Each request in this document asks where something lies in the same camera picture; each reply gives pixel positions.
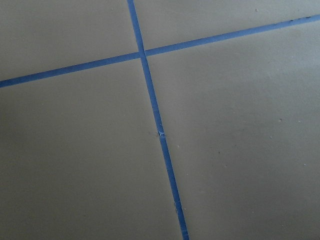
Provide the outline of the blue tape strip lengthwise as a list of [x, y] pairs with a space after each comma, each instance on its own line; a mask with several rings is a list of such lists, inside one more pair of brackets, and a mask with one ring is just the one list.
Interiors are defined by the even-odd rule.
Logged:
[[170, 183], [170, 188], [171, 188], [171, 193], [172, 193], [174, 206], [177, 214], [179, 228], [181, 231], [182, 238], [184, 240], [188, 240], [190, 236], [188, 233], [188, 228], [187, 228], [187, 224], [184, 216], [183, 206], [181, 203], [180, 193], [178, 190], [175, 172], [174, 172], [174, 168], [173, 168], [173, 164], [170, 156], [170, 151], [168, 148], [166, 133], [163, 128], [161, 113], [158, 106], [156, 92], [154, 89], [150, 66], [149, 66], [146, 51], [144, 48], [143, 36], [140, 29], [135, 2], [133, 0], [128, 0], [127, 5], [130, 13], [131, 23], [132, 23], [132, 27], [133, 27], [133, 31], [136, 39], [138, 54], [139, 54], [139, 58], [140, 58], [140, 62], [141, 62], [141, 66], [142, 66], [142, 70], [145, 78], [145, 83], [146, 83], [146, 87], [147, 87], [147, 91], [150, 99], [150, 104], [151, 104], [153, 117], [156, 125], [157, 135], [159, 138], [159, 142], [160, 142], [160, 146], [161, 146], [161, 150], [164, 158], [164, 163], [165, 163], [165, 167], [168, 175], [168, 180]]

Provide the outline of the blue tape strip crosswise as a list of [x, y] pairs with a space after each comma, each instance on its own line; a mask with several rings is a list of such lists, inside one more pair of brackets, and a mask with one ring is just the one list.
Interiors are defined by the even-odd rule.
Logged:
[[[175, 44], [155, 47], [155, 48], [145, 50], [144, 54], [147, 57], [155, 56], [155, 55], [174, 52], [174, 51], [178, 51], [178, 50], [182, 50], [182, 49], [192, 48], [192, 47], [196, 47], [196, 46], [201, 46], [201, 45], [211, 44], [211, 43], [215, 43], [215, 42], [221, 42], [221, 41], [225, 41], [225, 40], [229, 40], [229, 39], [240, 38], [240, 37], [244, 37], [244, 36], [263, 33], [263, 32], [267, 32], [267, 31], [273, 31], [273, 30], [288, 28], [288, 27], [292, 27], [292, 26], [296, 26], [296, 25], [317, 22], [319, 20], [320, 20], [320, 16], [318, 14], [316, 14], [316, 15], [312, 15], [312, 16], [306, 16], [306, 17], [302, 17], [302, 18], [296, 18], [296, 19], [291, 19], [291, 20], [287, 20], [287, 21], [282, 21], [282, 22], [277, 22], [277, 23], [272, 23], [272, 24], [267, 24], [267, 25], [262, 25], [262, 26], [256, 26], [256, 27], [252, 27], [252, 28], [227, 32], [227, 33], [208, 36], [208, 37], [204, 37], [204, 38], [198, 38], [198, 39], [179, 42], [179, 43], [175, 43]], [[80, 72], [80, 71], [103, 67], [103, 66], [107, 66], [107, 65], [116, 64], [116, 63], [127, 62], [127, 61], [131, 61], [131, 60], [139, 59], [140, 57], [141, 56], [140, 56], [139, 52], [132, 52], [132, 53], [127, 53], [127, 54], [123, 54], [123, 55], [118, 55], [118, 56], [103, 58], [103, 59], [99, 59], [99, 60], [84, 62], [84, 63], [80, 63], [80, 64], [76, 64], [76, 65], [70, 65], [70, 66], [61, 67], [61, 68], [57, 68], [57, 69], [33, 73], [33, 74], [29, 74], [29, 75], [13, 77], [10, 79], [2, 80], [0, 82], [0, 87], [5, 88], [5, 87], [9, 87], [9, 86], [14, 86], [14, 85], [24, 84], [24, 83], [38, 81], [38, 80], [42, 80], [42, 79], [47, 79], [47, 78], [51, 78], [51, 77], [61, 76], [61, 75], [65, 75], [65, 74]]]

